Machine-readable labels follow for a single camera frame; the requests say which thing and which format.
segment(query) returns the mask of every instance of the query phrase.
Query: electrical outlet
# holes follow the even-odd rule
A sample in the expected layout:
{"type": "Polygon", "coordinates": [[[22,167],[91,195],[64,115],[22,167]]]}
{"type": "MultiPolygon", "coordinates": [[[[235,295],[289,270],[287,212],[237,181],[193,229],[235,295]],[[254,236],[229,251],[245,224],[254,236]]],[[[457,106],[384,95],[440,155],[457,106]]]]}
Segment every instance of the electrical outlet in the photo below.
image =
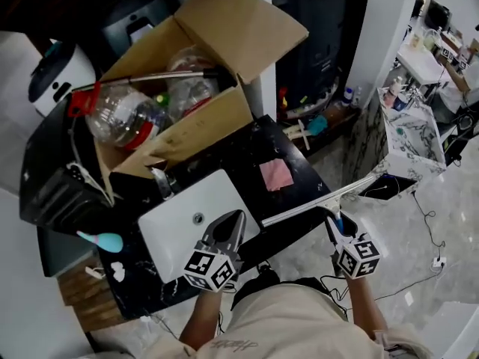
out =
{"type": "Polygon", "coordinates": [[[441,267],[441,266],[446,266],[446,257],[435,257],[433,259],[433,267],[441,267]]]}

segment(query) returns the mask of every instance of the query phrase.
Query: wooden floor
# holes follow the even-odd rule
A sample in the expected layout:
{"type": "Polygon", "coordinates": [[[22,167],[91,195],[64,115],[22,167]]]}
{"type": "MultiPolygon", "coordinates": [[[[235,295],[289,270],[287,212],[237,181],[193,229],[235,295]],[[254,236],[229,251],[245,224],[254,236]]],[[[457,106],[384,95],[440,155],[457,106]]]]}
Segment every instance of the wooden floor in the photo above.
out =
{"type": "Polygon", "coordinates": [[[120,314],[108,281],[98,280],[85,272],[85,266],[100,265],[97,257],[87,258],[58,278],[66,306],[72,306],[84,332],[126,322],[120,314]]]}

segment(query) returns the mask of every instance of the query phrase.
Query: black marble countertop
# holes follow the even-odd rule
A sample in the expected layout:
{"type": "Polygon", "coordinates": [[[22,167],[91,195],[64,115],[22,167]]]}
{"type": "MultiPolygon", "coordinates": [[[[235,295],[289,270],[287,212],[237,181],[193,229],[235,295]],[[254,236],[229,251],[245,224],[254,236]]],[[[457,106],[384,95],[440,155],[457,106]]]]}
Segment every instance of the black marble countertop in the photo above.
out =
{"type": "MultiPolygon", "coordinates": [[[[223,169],[255,221],[277,215],[329,193],[306,158],[268,116],[241,128],[192,158],[170,170],[182,189],[213,171],[223,169]],[[279,191],[267,191],[259,165],[272,159],[283,159],[290,169],[294,184],[279,191]]],[[[244,261],[242,272],[255,267],[312,231],[325,219],[316,208],[269,227],[240,246],[244,261]]],[[[118,254],[100,251],[110,287],[121,313],[127,319],[138,318],[170,307],[199,293],[184,278],[163,283],[135,222],[121,228],[124,247],[118,254]],[[125,278],[113,278],[111,263],[120,262],[125,278]]]]}

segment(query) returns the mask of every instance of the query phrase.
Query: pink cloth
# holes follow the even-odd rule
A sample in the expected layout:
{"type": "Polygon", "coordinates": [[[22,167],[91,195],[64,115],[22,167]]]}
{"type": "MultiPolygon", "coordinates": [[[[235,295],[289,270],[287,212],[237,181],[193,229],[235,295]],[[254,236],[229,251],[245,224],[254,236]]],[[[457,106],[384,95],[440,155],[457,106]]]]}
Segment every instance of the pink cloth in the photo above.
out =
{"type": "Polygon", "coordinates": [[[273,159],[260,165],[261,174],[268,191],[276,191],[294,184],[290,169],[282,159],[273,159]]]}

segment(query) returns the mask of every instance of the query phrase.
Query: person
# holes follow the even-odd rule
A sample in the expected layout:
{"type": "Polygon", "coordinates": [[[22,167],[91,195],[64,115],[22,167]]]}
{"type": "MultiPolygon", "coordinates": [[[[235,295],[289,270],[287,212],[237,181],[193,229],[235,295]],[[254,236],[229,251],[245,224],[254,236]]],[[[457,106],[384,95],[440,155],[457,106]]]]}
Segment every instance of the person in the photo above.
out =
{"type": "Polygon", "coordinates": [[[439,62],[451,76],[452,82],[437,90],[431,101],[431,108],[438,123],[454,121],[459,108],[466,108],[479,102],[479,61],[474,61],[460,75],[443,55],[439,62]]]}
{"type": "Polygon", "coordinates": [[[145,358],[431,358],[412,326],[387,326],[366,278],[346,278],[353,324],[316,278],[280,283],[269,265],[258,270],[235,295],[226,332],[215,337],[222,293],[202,292],[179,340],[163,337],[145,358]]]}

